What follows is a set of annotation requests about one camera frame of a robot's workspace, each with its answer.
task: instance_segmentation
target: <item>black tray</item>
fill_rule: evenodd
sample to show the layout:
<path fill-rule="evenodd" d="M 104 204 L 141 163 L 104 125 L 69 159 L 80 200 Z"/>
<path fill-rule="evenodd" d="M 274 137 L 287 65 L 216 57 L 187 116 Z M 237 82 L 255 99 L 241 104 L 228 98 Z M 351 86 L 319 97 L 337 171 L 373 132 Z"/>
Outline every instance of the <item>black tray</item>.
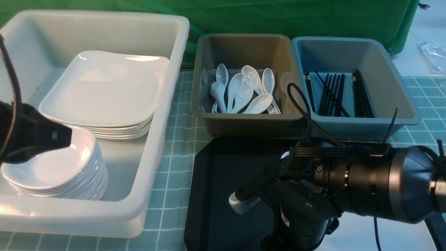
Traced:
<path fill-rule="evenodd" d="M 259 202 L 237 215 L 229 196 L 257 171 L 288 151 L 296 140 L 216 138 L 195 156 L 184 242 L 188 251 L 259 251 L 273 230 L 273 215 Z M 442 215 L 425 220 L 438 251 L 446 251 Z"/>

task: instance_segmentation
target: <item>blue plastic bin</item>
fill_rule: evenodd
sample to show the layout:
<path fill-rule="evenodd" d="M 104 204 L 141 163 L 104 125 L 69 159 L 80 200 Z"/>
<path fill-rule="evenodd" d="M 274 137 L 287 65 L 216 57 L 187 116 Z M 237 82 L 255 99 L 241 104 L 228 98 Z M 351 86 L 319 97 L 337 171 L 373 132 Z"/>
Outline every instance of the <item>blue plastic bin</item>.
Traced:
<path fill-rule="evenodd" d="M 319 107 L 323 85 L 314 71 L 324 80 L 327 73 L 346 74 L 342 105 L 351 117 L 323 117 L 311 111 L 312 119 L 335 138 L 382 140 L 396 107 L 398 114 L 391 134 L 404 125 L 421 122 L 420 110 L 379 42 L 363 38 L 298 37 L 292 40 L 292 46 L 300 73 L 310 72 L 315 111 Z M 375 118 L 354 117 L 352 73 L 356 69 L 362 74 Z M 300 74 L 300 78 L 310 104 L 304 75 Z M 322 136 L 316 129 L 311 130 L 311 135 Z"/>

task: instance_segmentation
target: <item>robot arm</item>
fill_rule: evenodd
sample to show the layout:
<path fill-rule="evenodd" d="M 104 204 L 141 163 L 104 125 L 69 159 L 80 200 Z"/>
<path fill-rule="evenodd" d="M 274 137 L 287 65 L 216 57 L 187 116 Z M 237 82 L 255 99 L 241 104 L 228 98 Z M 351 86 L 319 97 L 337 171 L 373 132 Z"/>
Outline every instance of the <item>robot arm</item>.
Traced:
<path fill-rule="evenodd" d="M 229 203 L 245 213 L 261 198 L 274 212 L 275 230 L 262 250 L 314 250 L 336 230 L 343 212 L 415 224 L 446 212 L 446 166 L 442 156 L 424 151 L 389 144 L 344 151 L 321 138 L 302 140 Z"/>

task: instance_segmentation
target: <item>green backdrop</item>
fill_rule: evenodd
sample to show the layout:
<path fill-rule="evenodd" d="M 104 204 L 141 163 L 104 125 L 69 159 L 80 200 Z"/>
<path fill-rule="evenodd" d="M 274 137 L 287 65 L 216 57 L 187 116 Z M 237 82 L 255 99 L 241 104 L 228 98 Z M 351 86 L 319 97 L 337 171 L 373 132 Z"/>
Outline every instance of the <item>green backdrop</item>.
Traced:
<path fill-rule="evenodd" d="M 0 25 L 25 9 L 85 9 L 185 16 L 183 68 L 192 68 L 206 33 L 280 33 L 372 38 L 400 53 L 419 0 L 0 0 Z"/>

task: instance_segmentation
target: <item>white ceramic spoon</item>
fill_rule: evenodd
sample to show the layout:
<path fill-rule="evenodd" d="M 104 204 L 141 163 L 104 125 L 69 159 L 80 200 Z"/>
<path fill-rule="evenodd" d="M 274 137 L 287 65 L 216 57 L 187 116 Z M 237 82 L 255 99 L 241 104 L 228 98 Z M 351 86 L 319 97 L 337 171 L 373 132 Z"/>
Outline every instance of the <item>white ceramic spoon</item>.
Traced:
<path fill-rule="evenodd" d="M 242 67 L 242 75 L 245 79 L 245 83 L 252 85 L 252 88 L 257 93 L 257 95 L 264 94 L 262 89 L 262 80 L 260 79 L 259 73 L 249 65 Z"/>
<path fill-rule="evenodd" d="M 235 96 L 235 104 L 234 108 L 231 110 L 231 113 L 238 113 L 241 109 L 243 109 L 243 107 L 245 107 L 249 101 L 251 101 L 253 94 L 254 90 L 250 84 L 242 85 Z"/>
<path fill-rule="evenodd" d="M 218 105 L 217 105 L 217 101 L 215 101 L 215 102 L 214 102 L 214 105 L 212 106 L 211 113 L 218 113 L 218 112 L 217 112 L 217 107 L 218 107 Z"/>
<path fill-rule="evenodd" d="M 262 94 L 265 94 L 263 92 L 262 82 L 261 82 L 260 78 L 257 79 L 257 77 L 252 72 L 248 72 L 246 75 L 248 76 L 248 81 L 245 80 L 245 82 L 252 86 L 252 88 L 257 93 L 257 95 L 260 96 Z M 276 111 L 274 110 L 273 107 L 268 107 L 267 111 L 268 111 L 269 114 L 275 114 L 276 113 Z"/>
<path fill-rule="evenodd" d="M 234 106 L 234 98 L 243 84 L 243 75 L 241 73 L 235 74 L 229 82 L 227 87 L 227 113 L 231 113 L 232 107 Z"/>
<path fill-rule="evenodd" d="M 224 64 L 219 64 L 217 66 L 217 71 L 215 73 L 215 80 L 219 82 L 220 84 L 224 85 L 226 88 L 229 83 L 229 74 L 227 72 L 226 66 Z M 214 102 L 214 105 L 212 106 L 212 113 L 217 113 L 217 101 Z"/>
<path fill-rule="evenodd" d="M 215 80 L 220 84 L 223 84 L 225 88 L 229 83 L 229 75 L 226 66 L 224 66 L 224 64 L 222 63 L 217 66 L 217 72 L 215 73 Z"/>
<path fill-rule="evenodd" d="M 219 82 L 213 82 L 211 85 L 211 95 L 215 98 L 215 101 L 217 101 L 222 113 L 226 113 L 226 106 L 224 104 L 225 90 L 226 88 L 224 85 Z"/>
<path fill-rule="evenodd" d="M 260 114 L 264 112 L 273 101 L 273 96 L 269 93 L 257 96 L 251 101 L 248 108 L 243 112 L 245 114 Z"/>
<path fill-rule="evenodd" d="M 262 88 L 265 91 L 265 93 L 273 94 L 274 86 L 276 84 L 276 81 L 274 79 L 274 73 L 270 68 L 266 68 L 263 71 L 262 75 Z M 277 114 L 282 114 L 280 112 L 279 106 L 277 105 L 276 101 L 273 98 L 273 102 L 271 103 L 272 107 L 276 111 Z"/>

